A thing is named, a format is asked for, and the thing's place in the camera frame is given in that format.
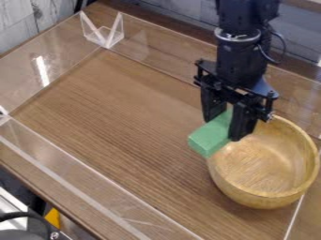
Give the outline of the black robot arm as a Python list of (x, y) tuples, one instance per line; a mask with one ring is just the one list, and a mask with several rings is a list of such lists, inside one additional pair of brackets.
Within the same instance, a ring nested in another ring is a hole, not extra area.
[(232, 109), (229, 139), (253, 133), (260, 121), (272, 120), (279, 93), (265, 80), (272, 39), (280, 34), (271, 21), (279, 17), (280, 0), (216, 0), (217, 58), (196, 61), (195, 83), (201, 87), (204, 119), (211, 121)]

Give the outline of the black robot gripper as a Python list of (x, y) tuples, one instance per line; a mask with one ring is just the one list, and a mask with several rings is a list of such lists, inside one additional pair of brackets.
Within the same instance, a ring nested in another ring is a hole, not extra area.
[(217, 28), (217, 59), (196, 61), (195, 83), (201, 87), (205, 122), (209, 123), (232, 104), (229, 138), (233, 142), (253, 133), (257, 119), (271, 119), (273, 102), (279, 98), (264, 78), (273, 61), (269, 56), (272, 35), (269, 27), (244, 34)]

